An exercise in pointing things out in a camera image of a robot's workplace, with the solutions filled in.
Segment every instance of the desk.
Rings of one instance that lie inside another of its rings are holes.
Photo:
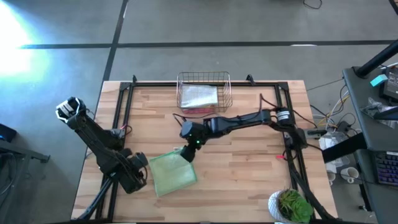
[[[368,78],[364,80],[357,77],[352,68],[343,70],[345,82],[363,132],[362,141],[365,142],[365,146],[362,147],[362,149],[369,149],[372,151],[398,151],[398,142],[395,139],[396,136],[398,136],[398,129],[392,129],[381,124],[365,115],[360,110],[360,108],[368,105],[369,97],[385,105],[387,104],[386,100],[380,99],[379,88],[373,88],[369,83],[380,74],[380,69],[375,69],[369,74]],[[369,182],[375,182],[376,177],[373,173],[373,163],[370,160],[370,152],[368,150],[358,150],[354,155],[361,168],[361,178]],[[370,207],[375,211],[378,222],[380,224],[396,223],[398,190],[384,185],[367,183],[364,183],[364,189],[369,199]]]
[[[312,120],[304,82],[288,83],[294,109]],[[104,129],[112,126],[119,85],[120,82],[104,82],[95,119]],[[257,111],[260,93],[276,103],[273,88],[233,86],[232,92],[233,106],[223,113],[226,117]],[[179,137],[180,126],[171,115],[182,114],[176,107],[175,94],[175,87],[134,88],[129,115],[132,133],[126,137],[125,147],[133,152],[142,151],[150,159],[186,144]],[[296,122],[301,128],[312,128],[299,117]],[[148,184],[140,191],[126,194],[119,187],[114,222],[273,222],[268,198],[290,186],[287,163],[275,158],[283,150],[281,133],[266,126],[240,129],[212,139],[196,153],[193,161],[196,184],[157,198],[148,169]],[[303,150],[303,157],[311,190],[328,212],[336,216],[321,152],[308,147]],[[82,214],[94,199],[101,178],[95,157],[87,158],[72,218]]]

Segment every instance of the white cup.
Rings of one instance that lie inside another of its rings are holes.
[[[340,175],[343,179],[347,180],[349,184],[352,184],[354,182],[354,179],[357,179],[359,177],[359,172],[354,167],[349,167],[342,169],[340,171]]]
[[[328,170],[327,172],[328,172],[329,184],[332,186],[333,185],[333,181],[336,179],[336,174],[332,173],[330,170]]]

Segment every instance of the green plant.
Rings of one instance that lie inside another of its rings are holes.
[[[296,191],[285,190],[278,198],[281,214],[295,223],[308,223],[313,214],[312,206]]]

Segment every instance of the black desk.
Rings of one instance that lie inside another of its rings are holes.
[[[361,178],[368,182],[376,182],[374,176],[373,164],[371,162],[372,151],[398,151],[398,129],[392,129],[378,121],[370,118],[361,112],[360,108],[368,105],[368,98],[387,104],[386,100],[380,99],[379,88],[372,87],[370,81],[380,75],[380,69],[373,71],[368,79],[362,79],[354,74],[352,68],[343,70],[343,76],[347,84],[351,100],[355,108],[362,134],[357,135],[357,141],[364,142],[363,149],[352,149],[356,161],[361,170]],[[369,200],[372,210],[374,210],[377,220],[380,224],[397,223],[398,219],[398,188],[387,187],[385,185],[369,184],[364,182],[363,189]]]

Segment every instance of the keyboard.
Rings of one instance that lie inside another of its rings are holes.
[[[380,184],[398,186],[398,155],[375,152],[377,180]]]

